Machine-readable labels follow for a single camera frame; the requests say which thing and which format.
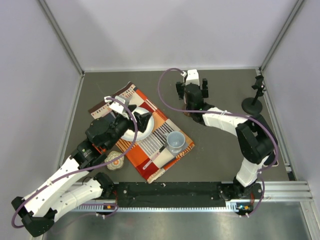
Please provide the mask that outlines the grey phone stand wooden base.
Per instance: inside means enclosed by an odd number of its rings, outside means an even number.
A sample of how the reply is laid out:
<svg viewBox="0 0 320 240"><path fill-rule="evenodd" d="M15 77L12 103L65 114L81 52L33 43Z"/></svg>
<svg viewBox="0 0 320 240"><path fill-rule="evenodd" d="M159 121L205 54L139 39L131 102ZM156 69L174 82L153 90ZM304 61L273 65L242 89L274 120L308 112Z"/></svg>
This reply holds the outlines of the grey phone stand wooden base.
<svg viewBox="0 0 320 240"><path fill-rule="evenodd" d="M198 114L195 112L196 109L189 108L186 104L183 105L182 109L184 110L183 114L192 119L196 119Z"/></svg>

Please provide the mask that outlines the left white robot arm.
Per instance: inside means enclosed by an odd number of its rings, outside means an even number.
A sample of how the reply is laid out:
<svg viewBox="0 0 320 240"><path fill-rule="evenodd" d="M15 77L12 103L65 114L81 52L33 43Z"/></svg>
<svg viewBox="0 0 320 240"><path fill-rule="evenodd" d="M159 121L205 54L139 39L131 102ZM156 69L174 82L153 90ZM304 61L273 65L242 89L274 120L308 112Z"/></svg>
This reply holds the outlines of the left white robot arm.
<svg viewBox="0 0 320 240"><path fill-rule="evenodd" d="M93 120L82 141L64 164L37 190L25 196L17 196L13 208L21 218L22 226L34 237L46 233L63 215L79 205L102 197L109 198L114 183L103 172L97 173L87 183L69 190L79 179L88 175L95 166L104 163L106 152L113 148L126 131L145 132L152 113L133 112L134 119L118 114Z"/></svg>

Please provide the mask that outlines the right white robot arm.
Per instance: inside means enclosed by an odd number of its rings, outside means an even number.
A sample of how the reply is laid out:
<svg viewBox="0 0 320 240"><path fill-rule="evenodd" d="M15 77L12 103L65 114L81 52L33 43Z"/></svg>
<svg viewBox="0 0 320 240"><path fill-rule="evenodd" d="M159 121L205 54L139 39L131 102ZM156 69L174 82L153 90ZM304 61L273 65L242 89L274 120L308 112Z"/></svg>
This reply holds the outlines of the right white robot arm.
<svg viewBox="0 0 320 240"><path fill-rule="evenodd" d="M196 123L228 132L237 137L243 161L232 184L218 187L222 199L245 198L252 191L260 170L272 164L278 142L261 114L235 116L204 101L209 96L208 82L202 85L184 82L175 84L179 99L184 100L184 112Z"/></svg>

